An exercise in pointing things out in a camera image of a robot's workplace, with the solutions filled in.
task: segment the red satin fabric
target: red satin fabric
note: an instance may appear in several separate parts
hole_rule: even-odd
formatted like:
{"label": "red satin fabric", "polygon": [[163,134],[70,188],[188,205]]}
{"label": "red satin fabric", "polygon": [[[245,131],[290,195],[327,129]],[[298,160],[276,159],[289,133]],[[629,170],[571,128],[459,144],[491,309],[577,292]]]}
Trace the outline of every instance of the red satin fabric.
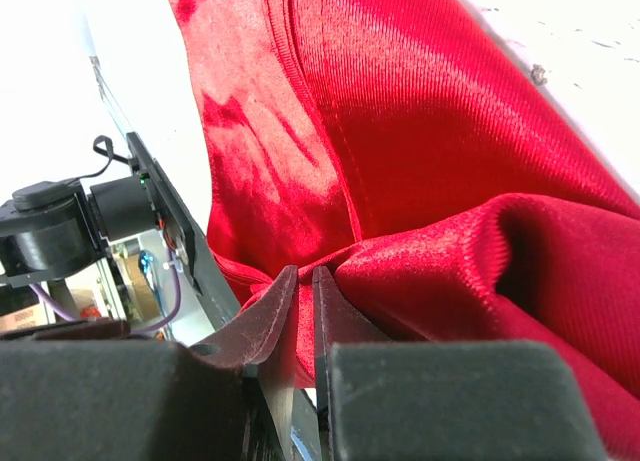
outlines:
{"label": "red satin fabric", "polygon": [[640,209],[457,0],[170,0],[243,303],[311,271],[398,339],[527,338],[640,459]]}

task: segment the satin sheen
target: satin sheen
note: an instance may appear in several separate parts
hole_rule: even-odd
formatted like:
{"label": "satin sheen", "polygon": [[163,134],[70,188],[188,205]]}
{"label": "satin sheen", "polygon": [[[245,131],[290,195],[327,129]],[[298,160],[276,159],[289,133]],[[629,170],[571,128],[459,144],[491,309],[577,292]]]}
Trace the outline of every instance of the satin sheen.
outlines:
{"label": "satin sheen", "polygon": [[640,209],[457,0],[169,0],[245,306],[300,266],[400,340],[526,338],[640,459]]}

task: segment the wire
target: wire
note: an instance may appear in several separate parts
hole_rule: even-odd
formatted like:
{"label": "wire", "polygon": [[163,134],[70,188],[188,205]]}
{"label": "wire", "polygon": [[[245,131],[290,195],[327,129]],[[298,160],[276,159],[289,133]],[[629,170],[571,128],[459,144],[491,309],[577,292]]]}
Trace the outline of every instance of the wire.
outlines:
{"label": "wire", "polygon": [[[154,323],[154,324],[152,324],[150,326],[145,326],[144,328],[133,329],[133,330],[131,330],[131,334],[151,333],[153,331],[158,331],[159,329],[164,328],[166,325],[171,323],[176,318],[176,316],[178,315],[178,312],[180,311],[180,308],[182,307],[182,291],[180,289],[180,278],[178,277],[178,270],[176,269],[175,265],[172,263],[172,261],[173,261],[173,251],[169,247],[167,247],[167,258],[169,258],[169,263],[168,263],[169,264],[169,270],[171,271],[171,279],[173,280],[173,289],[175,290],[175,301],[174,301],[173,309],[167,315],[167,317],[163,318],[162,320],[158,321],[157,323]],[[29,287],[31,288],[31,290],[34,293],[36,293],[38,295],[38,297],[42,300],[42,302],[44,304],[49,306],[53,310],[53,312],[56,313],[58,316],[60,316],[62,319],[64,319],[65,321],[75,321],[76,320],[76,317],[72,316],[71,314],[66,312],[42,288],[42,286],[40,286],[39,284],[30,284]]]}
{"label": "wire", "polygon": [[[101,144],[104,144],[105,149],[100,148],[99,146]],[[98,136],[96,139],[93,140],[93,150],[98,153],[98,154],[102,154],[103,156],[107,157],[107,164],[104,165],[104,167],[100,170],[97,171],[93,174],[85,174],[83,176],[77,176],[75,178],[71,178],[69,180],[66,181],[66,184],[72,184],[75,183],[76,181],[80,181],[81,179],[87,179],[87,178],[97,178],[98,176],[102,175],[107,169],[109,169],[109,166],[111,166],[111,162],[112,161],[120,161],[121,159],[125,160],[124,162],[126,162],[128,164],[128,161],[126,161],[126,158],[123,158],[122,156],[118,156],[117,154],[114,153],[113,151],[113,141],[111,140],[111,138],[104,136],[104,135],[100,135]]]}
{"label": "wire", "polygon": [[119,154],[115,154],[113,153],[113,148],[112,151],[109,151],[109,148],[107,147],[107,149],[103,149],[100,147],[101,142],[96,142],[98,140],[100,140],[100,138],[107,138],[106,136],[98,136],[94,141],[93,141],[93,152],[100,154],[101,156],[104,156],[105,158],[112,158],[113,161],[117,161],[118,163],[122,163],[122,164],[126,164],[127,166],[129,165],[129,159],[125,158],[124,156],[120,156]]}
{"label": "wire", "polygon": [[164,242],[167,243],[167,246],[169,246],[172,251],[175,251],[176,250],[176,245],[174,244],[173,241],[171,241],[171,238],[169,237],[169,233],[167,232],[166,224],[165,224],[163,218],[160,218],[160,220],[158,221],[158,226],[160,226],[160,229],[162,230],[162,235],[164,237]]}
{"label": "wire", "polygon": [[31,290],[38,295],[38,298],[49,306],[54,313],[60,316],[65,321],[74,321],[76,318],[71,314],[67,313],[55,300],[47,293],[42,286],[39,284],[30,284],[29,287]]}
{"label": "wire", "polygon": [[157,323],[152,324],[151,326],[145,326],[144,328],[134,329],[131,331],[132,334],[144,334],[150,333],[153,331],[158,331],[159,329],[164,328],[166,325],[171,323],[178,315],[180,308],[182,307],[182,291],[180,289],[180,278],[178,277],[178,270],[175,265],[172,263],[173,261],[173,250],[167,246],[167,258],[169,259],[169,270],[171,271],[171,279],[173,280],[173,289],[175,291],[175,301],[173,304],[173,309],[167,315],[166,318],[158,321]]}

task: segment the black cable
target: black cable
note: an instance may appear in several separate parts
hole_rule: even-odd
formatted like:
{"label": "black cable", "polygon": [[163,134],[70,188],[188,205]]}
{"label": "black cable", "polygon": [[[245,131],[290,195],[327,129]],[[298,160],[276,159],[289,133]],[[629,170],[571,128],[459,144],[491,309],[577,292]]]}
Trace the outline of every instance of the black cable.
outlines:
{"label": "black cable", "polygon": [[107,147],[107,149],[100,148],[99,145],[101,143],[99,142],[99,140],[101,141],[102,138],[109,139],[106,136],[98,136],[93,141],[93,152],[94,153],[98,153],[99,155],[104,156],[105,158],[111,158],[111,159],[113,159],[113,161],[117,161],[119,163],[129,165],[129,159],[128,158],[125,158],[124,156],[120,156],[119,154],[115,154],[113,152],[113,143],[111,143],[111,155],[109,154],[109,151],[108,151],[109,148],[108,147]]}
{"label": "black cable", "polygon": [[[104,144],[106,149],[101,148],[100,147],[101,144]],[[101,154],[102,156],[105,156],[107,158],[107,164],[105,164],[100,171],[97,171],[93,174],[85,174],[84,176],[71,178],[68,181],[66,181],[65,184],[69,185],[69,184],[75,183],[76,181],[80,181],[81,179],[97,178],[109,168],[112,161],[124,162],[126,164],[129,164],[129,161],[126,158],[123,158],[122,156],[118,156],[117,154],[114,153],[113,141],[111,140],[111,138],[107,136],[100,135],[93,140],[93,151],[98,154]]]}

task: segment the purple cable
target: purple cable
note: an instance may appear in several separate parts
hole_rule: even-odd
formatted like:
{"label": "purple cable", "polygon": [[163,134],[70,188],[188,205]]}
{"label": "purple cable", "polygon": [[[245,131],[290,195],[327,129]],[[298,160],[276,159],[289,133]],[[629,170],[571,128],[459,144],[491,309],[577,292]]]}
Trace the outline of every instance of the purple cable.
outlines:
{"label": "purple cable", "polygon": [[31,290],[38,295],[44,304],[49,306],[54,313],[60,316],[65,321],[74,321],[76,318],[67,313],[62,307],[55,302],[55,300],[49,296],[49,294],[39,284],[30,284]]}
{"label": "purple cable", "polygon": [[171,251],[171,248],[169,248],[168,246],[167,246],[167,258],[169,259],[169,270],[171,271],[171,279],[173,279],[173,288],[176,292],[176,298],[175,298],[173,309],[167,315],[166,318],[158,321],[157,323],[152,324],[151,326],[146,326],[140,329],[134,329],[131,331],[132,334],[144,334],[144,333],[150,333],[150,332],[162,329],[171,321],[173,321],[175,317],[178,315],[178,311],[180,311],[180,307],[182,306],[182,291],[180,290],[180,278],[178,277],[178,271],[176,270],[176,267],[171,263],[173,261],[173,251]]}
{"label": "purple cable", "polygon": [[[167,315],[166,318],[158,321],[157,323],[152,324],[151,326],[146,326],[140,329],[134,329],[131,331],[132,334],[144,334],[150,333],[153,331],[157,331],[159,329],[164,328],[167,324],[175,319],[180,311],[180,307],[182,306],[182,291],[180,290],[180,278],[178,277],[178,271],[176,267],[171,264],[173,261],[173,251],[171,248],[167,247],[167,258],[169,259],[169,270],[171,271],[171,279],[173,280],[173,288],[176,292],[175,304],[171,312]],[[55,300],[49,296],[49,294],[40,286],[39,284],[30,284],[29,287],[31,290],[38,295],[38,297],[42,300],[44,304],[49,306],[54,313],[60,316],[65,321],[74,321],[76,318],[71,314],[67,313],[62,307],[55,302]]]}

